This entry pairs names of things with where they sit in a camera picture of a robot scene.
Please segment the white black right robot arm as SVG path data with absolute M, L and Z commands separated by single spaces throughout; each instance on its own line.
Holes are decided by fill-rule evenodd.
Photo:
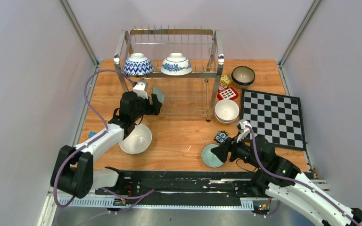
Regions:
M 221 161 L 242 160 L 257 168 L 250 190 L 255 196 L 267 195 L 304 215 L 316 226 L 358 226 L 362 210 L 349 208 L 316 186 L 296 165 L 275 153 L 275 145 L 264 136 L 254 143 L 236 142 L 220 133 L 211 152 Z

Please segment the cream bowl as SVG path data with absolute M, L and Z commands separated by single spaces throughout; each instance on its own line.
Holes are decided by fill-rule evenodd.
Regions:
M 233 120 L 233 121 L 222 121 L 220 119 L 216 119 L 220 124 L 223 124 L 223 125 L 229 125 L 229 124 L 233 124 L 235 123 L 236 120 Z
M 239 115 L 239 106 L 233 100 L 223 99 L 215 105 L 214 114 L 223 122 L 234 121 Z

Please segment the dark blue floral bowl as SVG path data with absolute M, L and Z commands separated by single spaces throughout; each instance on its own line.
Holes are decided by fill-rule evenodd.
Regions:
M 253 69 L 247 66 L 238 66 L 234 68 L 231 73 L 232 81 L 235 83 L 254 83 L 255 81 L 255 72 Z

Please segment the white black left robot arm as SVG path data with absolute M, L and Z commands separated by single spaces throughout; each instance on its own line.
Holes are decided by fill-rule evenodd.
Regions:
M 112 146 L 126 139 L 143 116 L 159 115 L 164 101 L 165 96 L 158 89 L 152 91 L 151 97 L 133 91 L 123 93 L 120 106 L 100 132 L 83 143 L 60 148 L 50 180 L 54 196 L 62 191 L 81 199 L 90 190 L 100 188 L 121 194 L 126 184 L 123 173 L 113 167 L 95 169 L 94 163 Z

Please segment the pink brown bowl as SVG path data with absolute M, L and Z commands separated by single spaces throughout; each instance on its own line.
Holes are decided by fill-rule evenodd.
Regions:
M 243 83 L 243 84 L 239 84 L 239 83 L 233 83 L 233 87 L 238 88 L 238 89 L 247 89 L 249 86 L 251 86 L 253 83 Z

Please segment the steel two-tier dish rack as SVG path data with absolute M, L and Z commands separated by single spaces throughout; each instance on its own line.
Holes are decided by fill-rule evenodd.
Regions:
M 224 65 L 222 33 L 211 29 L 135 28 L 120 33 L 115 69 L 157 87 L 161 113 L 211 121 Z

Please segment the small celadon cup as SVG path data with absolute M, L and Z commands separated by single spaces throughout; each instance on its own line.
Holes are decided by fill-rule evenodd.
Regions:
M 153 105 L 162 105 L 164 103 L 165 96 L 162 91 L 157 87 L 152 88 L 151 97 Z
M 202 162 L 210 168 L 218 168 L 224 164 L 224 162 L 220 161 L 218 157 L 211 152 L 211 150 L 216 147 L 218 147 L 217 144 L 209 144 L 201 151 Z

